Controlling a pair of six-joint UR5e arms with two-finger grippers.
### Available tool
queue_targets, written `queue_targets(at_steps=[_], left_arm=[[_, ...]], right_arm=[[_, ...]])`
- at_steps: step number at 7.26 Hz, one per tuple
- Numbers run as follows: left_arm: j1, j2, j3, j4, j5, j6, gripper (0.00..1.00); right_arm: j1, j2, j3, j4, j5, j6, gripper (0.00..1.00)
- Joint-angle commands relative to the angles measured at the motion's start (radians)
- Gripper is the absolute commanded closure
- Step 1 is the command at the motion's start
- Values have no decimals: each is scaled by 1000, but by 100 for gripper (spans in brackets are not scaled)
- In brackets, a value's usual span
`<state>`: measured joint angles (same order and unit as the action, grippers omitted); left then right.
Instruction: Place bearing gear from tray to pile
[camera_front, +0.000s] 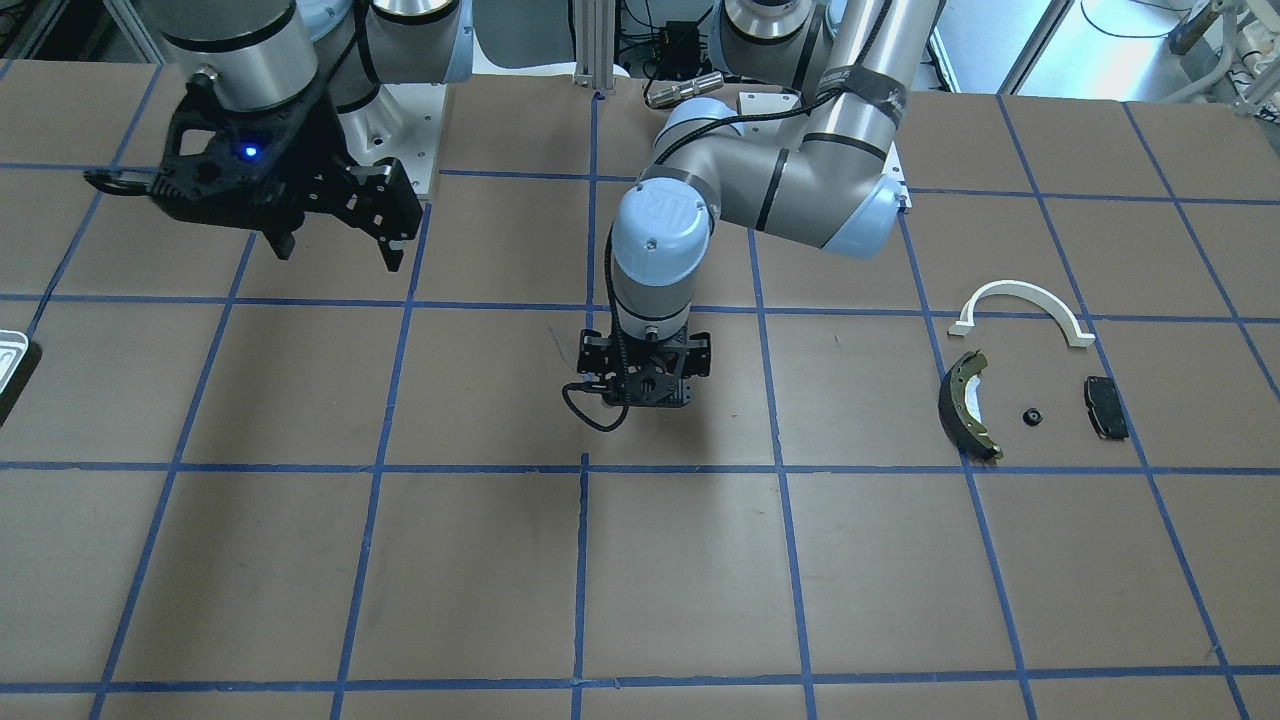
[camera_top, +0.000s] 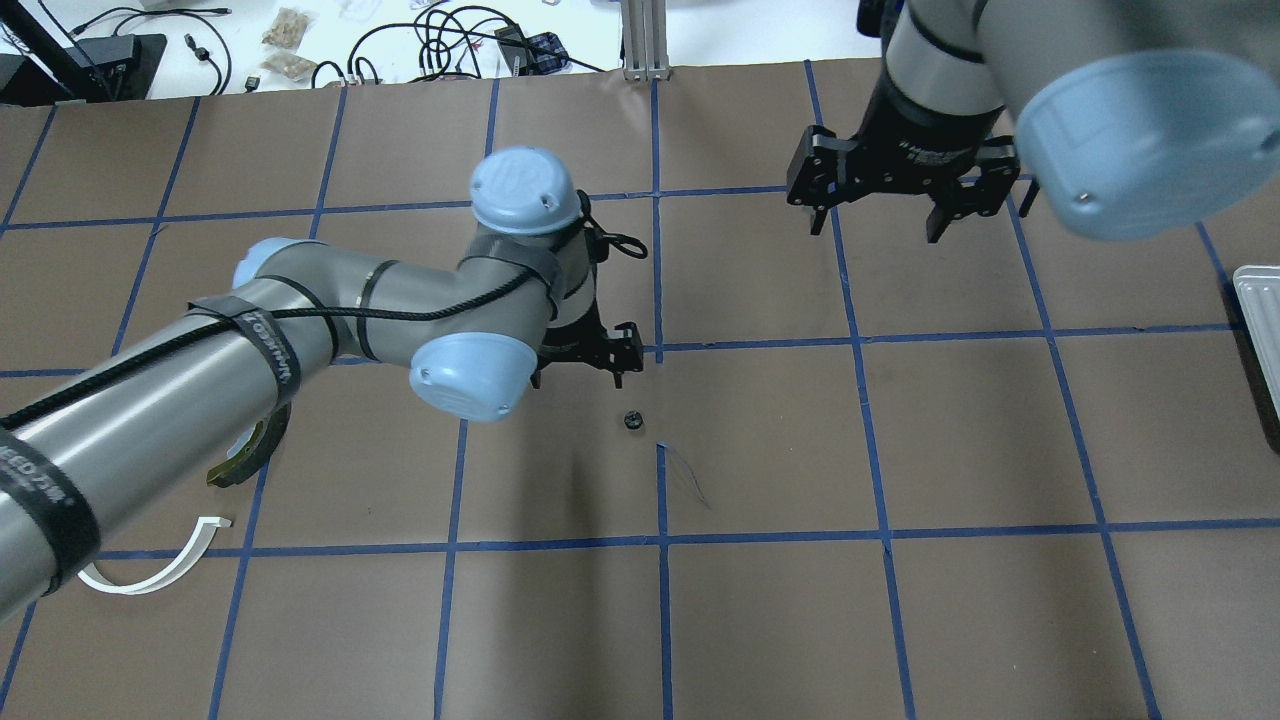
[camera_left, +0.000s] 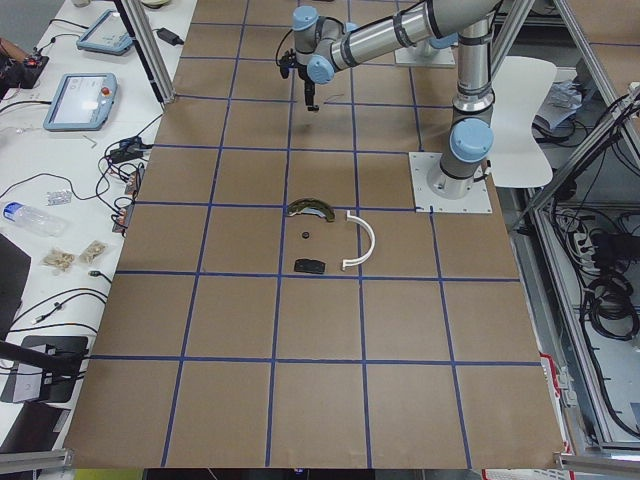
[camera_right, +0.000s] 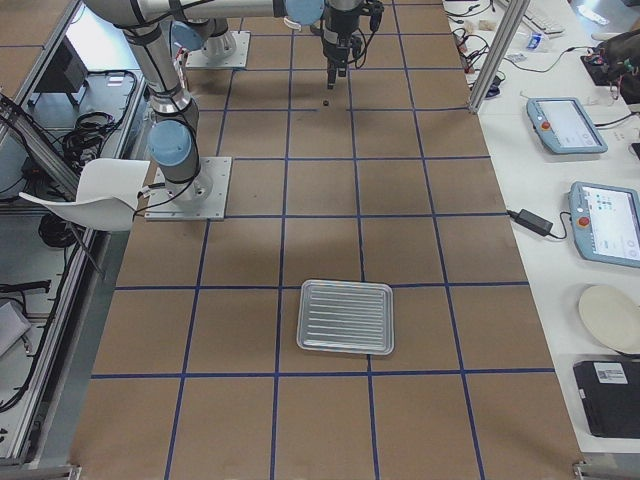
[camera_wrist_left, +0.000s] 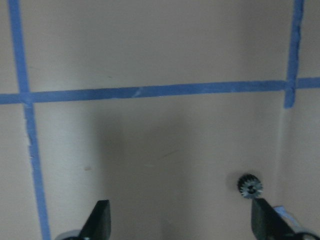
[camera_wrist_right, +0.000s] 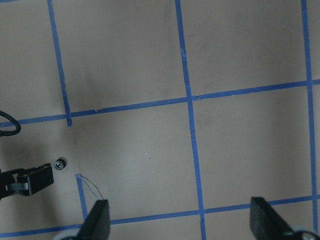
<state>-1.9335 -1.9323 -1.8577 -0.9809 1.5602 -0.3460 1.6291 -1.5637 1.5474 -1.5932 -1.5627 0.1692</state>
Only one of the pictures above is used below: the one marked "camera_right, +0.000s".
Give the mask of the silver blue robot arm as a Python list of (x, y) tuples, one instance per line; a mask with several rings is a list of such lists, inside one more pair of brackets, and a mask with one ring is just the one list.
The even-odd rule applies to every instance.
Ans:
[(236, 41), (224, 18), (174, 21), (169, 33), (172, 46), (201, 51), (209, 58), (224, 58), (236, 51)]
[(335, 87), (349, 66), (365, 58), (379, 30), (380, 1), (87, 1), (99, 18), (123, 32), (151, 91), (151, 107), (161, 122), (178, 122), (187, 147), (197, 151), (198, 107), (181, 83), (161, 23), (186, 30), (183, 46), (199, 50), (214, 37), (227, 37), (229, 18), (284, 18), (300, 26), (319, 26), (326, 58), (327, 87)]

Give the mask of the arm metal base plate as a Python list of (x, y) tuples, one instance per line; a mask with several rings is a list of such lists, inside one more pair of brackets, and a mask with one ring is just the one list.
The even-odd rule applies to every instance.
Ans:
[(227, 31), (210, 37), (200, 50), (188, 54), (189, 69), (245, 69), (251, 34), (249, 31)]
[(165, 186), (153, 189), (150, 208), (143, 214), (149, 221), (221, 221), (225, 218), (232, 169), (231, 157), (201, 157), (200, 172), (185, 192), (183, 186), (167, 183), (159, 167), (154, 182)]

